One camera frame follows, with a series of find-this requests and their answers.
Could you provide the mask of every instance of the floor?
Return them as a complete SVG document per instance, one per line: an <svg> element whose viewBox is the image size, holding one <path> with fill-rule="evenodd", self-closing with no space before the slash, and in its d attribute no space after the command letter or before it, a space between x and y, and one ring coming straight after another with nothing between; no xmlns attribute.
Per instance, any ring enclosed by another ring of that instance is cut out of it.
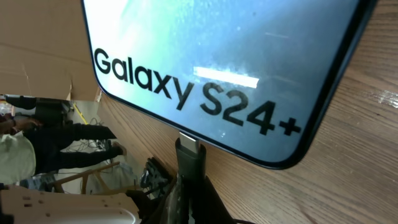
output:
<svg viewBox="0 0 398 224"><path fill-rule="evenodd" d="M100 118L96 115L98 109L98 103L90 101L76 101L75 103L87 123L89 124L101 123ZM70 113L69 118L73 120L74 123L85 123L76 110ZM74 142L68 149L65 150L70 150L70 151L79 150L81 152L93 152L94 150L96 150L92 148L93 146L96 146L93 141ZM126 157L118 156L114 158L113 162L116 161L119 161L120 165L104 170L101 173L101 177L105 181L106 185L110 189L120 189L122 187L128 187L139 184L139 177L141 176L144 168L140 166L129 153L127 153ZM57 174L55 178L62 179L71 175L75 175L76 173L84 172L88 169L96 169L109 164L109 162L110 161L104 161L95 166L86 167L82 169L81 168L62 169L59 170L59 174ZM67 182L63 184L62 187L66 193L80 194L81 178ZM86 194L97 194L100 192L103 192L103 189L98 180L96 179L96 177L93 175L89 176L86 187Z"/></svg>

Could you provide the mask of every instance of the wooden chair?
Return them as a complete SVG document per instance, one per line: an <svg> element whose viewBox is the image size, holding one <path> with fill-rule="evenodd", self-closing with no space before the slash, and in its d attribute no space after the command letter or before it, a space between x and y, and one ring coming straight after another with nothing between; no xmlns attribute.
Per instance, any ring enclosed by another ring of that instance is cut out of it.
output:
<svg viewBox="0 0 398 224"><path fill-rule="evenodd" d="M102 170L109 169L109 168L114 167L114 166L119 165L119 164L120 164L119 162L114 162L114 163L111 163L109 165L97 168L97 169L87 170L87 171L84 171L84 172L82 172L80 174L72 175L70 177L66 177L66 178L57 180L57 181L55 181L55 182L53 182L51 184L48 184L48 187L49 187L49 189L54 188L56 193L65 193L65 191L62 188L62 184L66 183L66 182L69 182L69 181L72 181L72 180L76 180L76 179L82 177L83 178L83 183L81 185L81 192L80 193L81 194L86 194L86 186L87 186L88 176L91 175L91 174L94 174L94 176L98 179L99 184L101 184L101 186L102 186L102 188L104 189L105 192L115 192L114 190L109 189L109 187L105 184L104 180L101 178L100 172Z"/></svg>

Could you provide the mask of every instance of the leg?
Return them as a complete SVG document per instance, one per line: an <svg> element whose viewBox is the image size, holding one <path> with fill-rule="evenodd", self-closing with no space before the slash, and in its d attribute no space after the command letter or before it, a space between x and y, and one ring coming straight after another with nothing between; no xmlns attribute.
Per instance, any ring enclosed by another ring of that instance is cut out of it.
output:
<svg viewBox="0 0 398 224"><path fill-rule="evenodd" d="M118 146L112 147L110 150L103 152L59 152L55 158L50 161L46 161L42 170L37 170L36 173L39 174L59 169L88 167L122 154L123 150Z"/></svg>
<svg viewBox="0 0 398 224"><path fill-rule="evenodd" d="M38 138L42 141L52 141L58 146L58 150L65 149L73 141L81 139L105 140L116 139L112 131L104 126L73 124L64 127L44 128L29 133L30 138Z"/></svg>

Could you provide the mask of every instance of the shoe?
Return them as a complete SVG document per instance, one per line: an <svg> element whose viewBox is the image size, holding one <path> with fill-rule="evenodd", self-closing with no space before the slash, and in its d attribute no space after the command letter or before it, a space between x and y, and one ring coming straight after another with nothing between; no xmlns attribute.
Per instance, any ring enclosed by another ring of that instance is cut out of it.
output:
<svg viewBox="0 0 398 224"><path fill-rule="evenodd" d="M123 151L123 156L126 156L126 155L127 155L127 149L126 149L124 146L122 146L120 143L118 143L118 142L112 142L112 146L113 146L113 147L119 147L119 148L121 148L122 151Z"/></svg>

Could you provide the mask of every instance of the person's hand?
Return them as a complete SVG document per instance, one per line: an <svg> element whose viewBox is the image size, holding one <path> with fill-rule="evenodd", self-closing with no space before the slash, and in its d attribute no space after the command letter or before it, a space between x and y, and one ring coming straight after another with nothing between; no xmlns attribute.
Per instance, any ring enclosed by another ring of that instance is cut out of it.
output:
<svg viewBox="0 0 398 224"><path fill-rule="evenodd" d="M15 122L16 122L15 128L21 131L31 128L32 125L36 126L42 125L40 121L37 121L36 119L33 118L17 119L15 120Z"/></svg>

